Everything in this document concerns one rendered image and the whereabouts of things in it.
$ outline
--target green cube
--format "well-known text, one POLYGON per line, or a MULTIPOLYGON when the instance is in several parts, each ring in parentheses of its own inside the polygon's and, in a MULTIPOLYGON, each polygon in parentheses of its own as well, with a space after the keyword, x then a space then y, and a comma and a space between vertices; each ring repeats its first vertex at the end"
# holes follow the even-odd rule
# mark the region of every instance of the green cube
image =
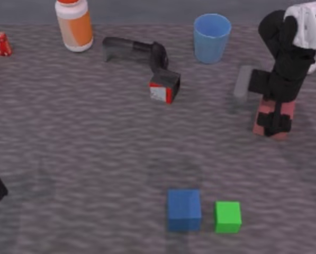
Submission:
POLYGON ((217 201, 214 203, 214 231, 216 233, 238 233, 241 227, 239 202, 217 201))

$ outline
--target table surface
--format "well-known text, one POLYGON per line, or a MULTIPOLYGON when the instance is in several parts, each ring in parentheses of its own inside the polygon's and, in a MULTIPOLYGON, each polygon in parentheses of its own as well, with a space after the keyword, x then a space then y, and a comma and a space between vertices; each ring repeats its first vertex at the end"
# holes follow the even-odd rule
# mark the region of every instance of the table surface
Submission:
POLYGON ((316 73, 289 139, 251 132, 259 96, 232 104, 241 65, 271 69, 257 28, 235 26, 222 61, 193 56, 192 27, 95 26, 84 53, 56 26, 0 26, 0 254, 316 254, 316 73), (165 45, 182 74, 172 105, 152 101, 147 66, 102 61, 105 36, 165 45), (200 232, 168 233, 168 188, 201 190, 200 232), (214 201, 240 201, 237 235, 213 233, 214 201))

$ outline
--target bottle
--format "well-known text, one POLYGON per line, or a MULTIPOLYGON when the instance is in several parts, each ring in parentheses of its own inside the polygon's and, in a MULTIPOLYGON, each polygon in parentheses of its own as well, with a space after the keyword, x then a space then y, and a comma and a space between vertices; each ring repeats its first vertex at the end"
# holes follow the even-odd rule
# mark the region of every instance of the bottle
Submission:
POLYGON ((57 0, 56 13, 62 40, 73 52, 83 52, 93 44, 87 0, 57 0))

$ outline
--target cup rim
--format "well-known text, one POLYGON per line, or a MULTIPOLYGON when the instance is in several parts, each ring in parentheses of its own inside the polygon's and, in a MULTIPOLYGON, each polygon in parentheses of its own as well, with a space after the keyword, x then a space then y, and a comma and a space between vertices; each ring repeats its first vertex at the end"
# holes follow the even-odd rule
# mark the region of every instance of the cup rim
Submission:
POLYGON ((197 18, 194 20, 193 27, 194 27, 194 30, 195 30, 198 34, 200 34, 201 36, 204 36, 204 37, 207 37, 207 38, 212 38, 212 39, 225 37, 225 36, 227 36, 228 34, 230 34, 230 32, 231 32, 231 30, 232 30, 232 24, 231 24, 231 22, 229 21, 229 19, 226 18, 225 16, 219 14, 219 13, 205 13, 205 14, 200 15, 199 17, 197 17, 197 18), (201 18, 203 18, 203 17, 205 17, 205 16, 218 16, 218 17, 220 17, 220 18, 226 20, 227 23, 229 24, 229 30, 227 31, 227 33, 226 33, 226 34, 223 34, 223 35, 220 35, 220 36, 210 36, 210 35, 206 35, 206 34, 203 34, 203 33, 199 32, 199 31, 195 28, 195 24, 197 23, 197 21, 199 21, 199 19, 201 19, 201 18))

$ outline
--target orange label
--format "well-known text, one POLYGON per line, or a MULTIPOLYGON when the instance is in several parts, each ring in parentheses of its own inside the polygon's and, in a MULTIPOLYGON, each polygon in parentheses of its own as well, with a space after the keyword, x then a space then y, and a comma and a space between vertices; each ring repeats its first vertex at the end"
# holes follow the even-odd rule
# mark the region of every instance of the orange label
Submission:
POLYGON ((71 47, 82 47, 93 38, 89 11, 75 20, 65 20, 58 17, 59 26, 64 43, 71 47))

